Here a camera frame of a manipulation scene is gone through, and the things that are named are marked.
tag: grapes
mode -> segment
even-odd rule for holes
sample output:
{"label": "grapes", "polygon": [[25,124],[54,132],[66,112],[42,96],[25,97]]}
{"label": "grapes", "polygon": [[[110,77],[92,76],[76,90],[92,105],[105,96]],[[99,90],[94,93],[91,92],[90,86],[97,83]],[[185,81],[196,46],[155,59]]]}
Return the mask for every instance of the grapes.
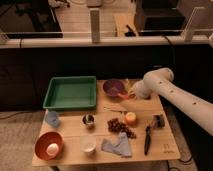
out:
{"label": "grapes", "polygon": [[125,123],[120,122],[118,118],[110,119],[107,124],[110,132],[126,132],[128,138],[136,138],[136,134]]}

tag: desk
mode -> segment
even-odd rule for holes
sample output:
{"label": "desk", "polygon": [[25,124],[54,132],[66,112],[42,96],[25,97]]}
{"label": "desk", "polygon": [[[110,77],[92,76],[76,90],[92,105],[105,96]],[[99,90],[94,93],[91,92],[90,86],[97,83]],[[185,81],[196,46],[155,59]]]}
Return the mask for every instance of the desk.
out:
{"label": "desk", "polygon": [[[61,112],[61,125],[54,129],[46,122],[43,122],[40,135],[48,131],[59,132],[64,140],[64,149],[61,155],[50,161],[43,161],[34,154],[33,166],[55,166],[55,165],[88,165],[88,164],[110,164],[110,163],[130,163],[154,160],[170,160],[180,158],[180,153],[172,134],[167,117],[157,94],[152,94],[150,100],[119,100],[111,99],[106,96],[102,90],[104,81],[97,82],[97,108],[93,111],[72,111]],[[100,149],[103,138],[111,141],[117,139],[117,134],[111,133],[107,129],[107,121],[111,118],[122,115],[116,112],[105,111],[103,107],[110,107],[118,110],[134,111],[137,114],[138,124],[131,128],[137,135],[136,139],[129,139],[132,157],[121,158],[115,154],[103,152]],[[82,117],[87,113],[94,114],[95,129],[88,132],[82,123]],[[153,132],[150,151],[147,156],[144,155],[145,128],[152,120],[152,116],[163,114],[165,127]],[[96,153],[88,158],[80,149],[80,136],[83,134],[94,134],[97,139]]]}
{"label": "desk", "polygon": [[126,25],[133,29],[136,36],[139,36],[134,25],[134,13],[117,13],[114,14],[114,18],[118,37],[125,37],[127,32]]}

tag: cable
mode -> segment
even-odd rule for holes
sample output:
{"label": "cable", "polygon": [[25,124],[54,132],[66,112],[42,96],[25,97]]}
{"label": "cable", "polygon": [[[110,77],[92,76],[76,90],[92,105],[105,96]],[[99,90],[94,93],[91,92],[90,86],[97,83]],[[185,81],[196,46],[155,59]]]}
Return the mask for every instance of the cable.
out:
{"label": "cable", "polygon": [[165,38],[168,43],[171,45],[171,48],[172,48],[172,57],[173,57],[173,71],[175,72],[176,71],[176,55],[175,55],[175,48],[174,48],[174,45],[173,43],[171,42],[171,40],[167,37],[167,36],[164,36],[162,35],[163,38]]}
{"label": "cable", "polygon": [[191,156],[188,160],[178,159],[178,161],[181,162],[181,163],[184,164],[184,165],[190,165],[192,159],[193,159],[193,157]]}
{"label": "cable", "polygon": [[178,171],[181,171],[179,168],[177,167],[170,167],[169,170],[178,170]]}
{"label": "cable", "polygon": [[167,164],[167,170],[171,171],[171,170],[177,170],[177,171],[181,171],[181,169],[177,168],[177,167],[170,167],[169,166],[169,161],[166,160],[166,164]]}
{"label": "cable", "polygon": [[2,17],[4,14],[6,14],[7,13],[7,11],[9,11],[10,10],[10,8],[12,8],[12,6],[13,6],[13,4],[12,5],[10,5],[6,10],[4,10],[1,14],[0,14],[0,17]]}
{"label": "cable", "polygon": [[86,0],[84,0],[84,2],[76,2],[74,0],[70,0],[71,3],[76,4],[76,5],[84,5],[86,4]]}
{"label": "cable", "polygon": [[20,114],[34,113],[34,112],[35,111],[21,111],[21,112],[16,112],[16,113],[13,113],[13,114],[5,116],[5,117],[0,117],[0,120],[9,119],[9,118],[12,118],[12,117],[20,115]]}
{"label": "cable", "polygon": [[116,0],[104,1],[104,4],[113,4]]}
{"label": "cable", "polygon": [[20,38],[20,42],[19,42],[19,48],[22,48],[22,38]]}

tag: cloth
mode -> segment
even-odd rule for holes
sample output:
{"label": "cloth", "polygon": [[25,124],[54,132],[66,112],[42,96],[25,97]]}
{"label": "cloth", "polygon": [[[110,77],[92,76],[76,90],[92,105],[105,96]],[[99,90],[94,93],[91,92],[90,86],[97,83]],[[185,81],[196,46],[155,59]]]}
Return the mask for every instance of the cloth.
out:
{"label": "cloth", "polygon": [[121,157],[132,156],[129,140],[125,132],[119,133],[118,141],[115,144],[112,144],[107,139],[103,139],[101,144],[101,150],[105,152],[121,155]]}
{"label": "cloth", "polygon": [[58,112],[56,111],[48,111],[47,114],[45,115],[45,121],[51,125],[52,127],[58,127],[60,124],[60,121],[58,119]]}

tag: small cup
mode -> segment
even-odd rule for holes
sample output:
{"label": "small cup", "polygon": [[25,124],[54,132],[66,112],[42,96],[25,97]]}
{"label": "small cup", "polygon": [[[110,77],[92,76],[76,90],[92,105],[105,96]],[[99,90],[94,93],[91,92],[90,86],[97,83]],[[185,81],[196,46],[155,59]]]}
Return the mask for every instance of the small cup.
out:
{"label": "small cup", "polygon": [[85,154],[91,155],[95,152],[96,138],[94,135],[83,135],[80,141],[81,141],[81,150]]}
{"label": "small cup", "polygon": [[83,123],[86,125],[86,128],[92,129],[94,127],[94,117],[90,114],[84,115],[82,119]]}

